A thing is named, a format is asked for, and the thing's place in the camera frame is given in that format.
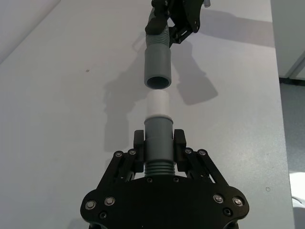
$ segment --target bolt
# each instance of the bolt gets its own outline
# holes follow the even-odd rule
[[[115,198],[114,197],[107,197],[105,199],[104,203],[105,203],[106,206],[111,206],[115,203]]]
[[[129,154],[130,155],[135,155],[135,150],[134,149],[129,150]]]
[[[223,212],[224,212],[225,216],[228,216],[228,217],[232,216],[232,211],[229,208],[224,208]]]
[[[211,1],[210,0],[204,0],[203,1],[204,7],[208,8],[211,6]]]
[[[236,204],[239,207],[243,206],[242,200],[240,198],[237,198],[237,197],[233,198],[233,203]]]
[[[203,151],[203,150],[199,150],[198,153],[199,153],[200,155],[202,155],[202,156],[204,156],[204,155],[206,154],[206,152]]]
[[[122,153],[121,153],[121,152],[117,152],[117,153],[115,154],[115,156],[121,157],[121,156],[122,156]]]
[[[106,217],[107,217],[107,213],[104,212],[104,211],[102,211],[102,212],[100,213],[100,218],[101,218],[101,219],[104,219],[104,218],[106,218]]]
[[[187,154],[190,154],[190,153],[192,152],[192,150],[191,150],[191,149],[186,148],[186,149],[185,149],[185,152],[186,152]]]
[[[215,200],[216,203],[219,203],[219,204],[224,202],[224,198],[220,195],[214,195],[213,199]]]
[[[96,202],[94,200],[89,200],[86,204],[85,204],[85,209],[87,210],[91,210],[94,209],[96,206]]]

